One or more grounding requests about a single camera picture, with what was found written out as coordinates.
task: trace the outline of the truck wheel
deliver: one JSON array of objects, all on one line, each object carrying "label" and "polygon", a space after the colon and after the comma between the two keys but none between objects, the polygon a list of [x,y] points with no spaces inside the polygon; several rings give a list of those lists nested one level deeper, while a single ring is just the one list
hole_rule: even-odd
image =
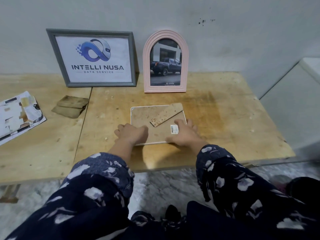
[{"label": "truck wheel", "polygon": [[161,74],[162,74],[162,76],[167,76],[168,75],[167,68],[163,69]]}]

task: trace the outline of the dark blue pickup truck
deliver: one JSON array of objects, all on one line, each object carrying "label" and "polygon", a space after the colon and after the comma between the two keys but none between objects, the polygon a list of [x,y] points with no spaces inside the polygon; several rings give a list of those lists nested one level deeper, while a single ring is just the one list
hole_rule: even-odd
[{"label": "dark blue pickup truck", "polygon": [[150,70],[156,75],[161,73],[162,76],[167,76],[169,72],[181,74],[181,62],[173,58],[162,58],[161,61],[151,61]]}]

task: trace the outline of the floral sleeve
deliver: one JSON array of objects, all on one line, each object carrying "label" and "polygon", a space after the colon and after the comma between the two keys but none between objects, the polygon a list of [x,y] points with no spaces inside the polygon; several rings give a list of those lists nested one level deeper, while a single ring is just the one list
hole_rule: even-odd
[{"label": "floral sleeve", "polygon": [[242,166],[226,149],[204,146],[197,156],[198,184],[206,201],[230,218],[256,225],[276,235],[317,233],[315,215],[303,202],[278,191]]},{"label": "floral sleeve", "polygon": [[134,173],[124,160],[97,153],[76,163],[60,188],[6,239],[107,239],[130,226]]}]

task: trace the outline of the plywood tabletop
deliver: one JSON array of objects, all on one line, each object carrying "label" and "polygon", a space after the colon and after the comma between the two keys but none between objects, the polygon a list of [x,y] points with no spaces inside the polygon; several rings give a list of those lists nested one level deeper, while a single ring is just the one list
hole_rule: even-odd
[{"label": "plywood tabletop", "polygon": [[0,101],[24,91],[47,121],[0,146],[0,184],[64,178],[70,172],[86,111],[77,119],[51,112],[65,95],[89,98],[91,88],[67,88],[61,75],[0,75]]},{"label": "plywood tabletop", "polygon": [[[131,107],[171,103],[182,103],[202,137],[226,148],[240,163],[295,155],[242,75],[190,72],[185,93],[144,93],[143,74],[137,87],[93,88],[74,163],[107,152],[117,125],[130,123]],[[136,146],[129,166],[143,172],[194,167],[195,162],[188,149],[159,144]]]}]

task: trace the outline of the barcode sticker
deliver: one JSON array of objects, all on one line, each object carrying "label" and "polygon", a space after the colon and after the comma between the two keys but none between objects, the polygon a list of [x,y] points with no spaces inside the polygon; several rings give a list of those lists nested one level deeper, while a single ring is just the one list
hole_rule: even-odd
[{"label": "barcode sticker", "polygon": [[176,124],[172,124],[171,126],[171,134],[178,134],[179,133],[179,127]]}]

